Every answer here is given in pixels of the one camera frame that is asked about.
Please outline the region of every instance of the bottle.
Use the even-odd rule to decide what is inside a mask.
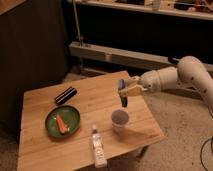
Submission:
[[[107,166],[107,160],[104,156],[102,138],[98,133],[96,125],[92,126],[92,144],[94,151],[95,167],[101,168]]]

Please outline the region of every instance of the dark curtain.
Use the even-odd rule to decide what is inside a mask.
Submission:
[[[0,15],[0,122],[19,136],[23,93],[59,83],[68,71],[60,0],[27,0]]]

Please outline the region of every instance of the cable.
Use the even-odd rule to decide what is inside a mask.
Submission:
[[[209,114],[210,114],[210,116],[211,116],[211,117],[212,117],[212,119],[213,119],[213,112],[212,112],[212,110],[211,110],[210,106],[208,107],[208,109],[209,109]]]
[[[213,154],[213,137],[207,139],[207,140],[203,143],[203,145],[201,146],[201,150],[200,150],[200,162],[201,162],[201,165],[203,166],[203,168],[204,168],[206,171],[208,171],[208,169],[207,169],[207,167],[205,166],[205,164],[203,163],[203,149],[204,149],[205,145],[206,145],[209,141],[211,141],[211,151],[212,151],[212,154]]]
[[[213,112],[212,112],[210,106],[208,107],[208,109],[209,109],[209,114],[210,114],[210,116],[213,118]],[[211,142],[211,153],[212,153],[212,155],[213,155],[213,137],[211,137],[211,138],[207,139],[206,141],[204,141],[204,143],[202,144],[201,149],[200,149],[200,162],[201,162],[201,165],[203,166],[203,168],[204,168],[206,171],[208,171],[208,169],[207,169],[207,167],[205,166],[205,164],[204,164],[204,162],[203,162],[203,149],[204,149],[205,145],[206,145],[209,141]]]

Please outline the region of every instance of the table leg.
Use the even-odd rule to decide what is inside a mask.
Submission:
[[[140,153],[139,153],[139,155],[137,157],[139,159],[141,159],[145,155],[147,149],[148,149],[148,146],[145,146],[145,147],[141,148],[141,151],[140,151]]]

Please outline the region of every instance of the green plate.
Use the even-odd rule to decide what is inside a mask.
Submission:
[[[60,114],[64,123],[69,127],[69,131],[61,134],[56,121],[56,115]],[[80,114],[78,110],[72,106],[59,106],[53,109],[45,120],[45,127],[50,136],[55,138],[63,138],[72,135],[80,124]]]

